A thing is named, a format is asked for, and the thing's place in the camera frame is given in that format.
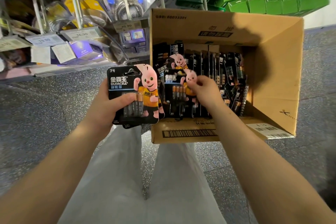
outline speckled floor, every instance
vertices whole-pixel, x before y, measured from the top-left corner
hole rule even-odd
[[[336,29],[307,32],[298,135],[267,141],[317,189],[330,174],[325,147],[336,140],[335,67]],[[78,124],[105,76],[103,67],[0,88],[0,195]],[[142,134],[146,192],[158,146],[151,143],[149,126]],[[197,143],[195,148],[227,223],[257,223],[221,144]]]

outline terrazzo floor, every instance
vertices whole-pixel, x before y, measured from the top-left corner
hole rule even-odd
[[[316,188],[331,174],[325,149],[336,140],[336,30],[305,36],[297,137],[267,144]],[[37,78],[0,87],[0,195],[36,166],[83,118],[106,67]],[[142,179],[146,193],[158,145],[142,128]],[[219,142],[196,143],[196,153],[228,224],[257,223]]]

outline forearm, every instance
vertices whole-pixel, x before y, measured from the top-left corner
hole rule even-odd
[[[312,186],[225,105],[212,112],[216,129],[259,223],[334,223]]]
[[[57,223],[97,144],[79,125],[0,199],[2,223]]]

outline open cardboard box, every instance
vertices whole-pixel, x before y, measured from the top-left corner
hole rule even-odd
[[[151,65],[152,46],[162,42],[208,44],[210,48],[217,45],[223,52],[242,53],[250,87],[241,120],[263,140],[270,138],[265,136],[270,133],[271,138],[295,136],[304,36],[302,18],[153,9],[150,23]],[[273,127],[273,131],[258,127]],[[219,141],[213,120],[163,119],[152,125],[155,144],[205,141]]]

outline white pants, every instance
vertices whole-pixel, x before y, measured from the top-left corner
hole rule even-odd
[[[93,156],[59,222],[226,224],[194,144],[161,144],[142,195],[141,127],[117,128]]]

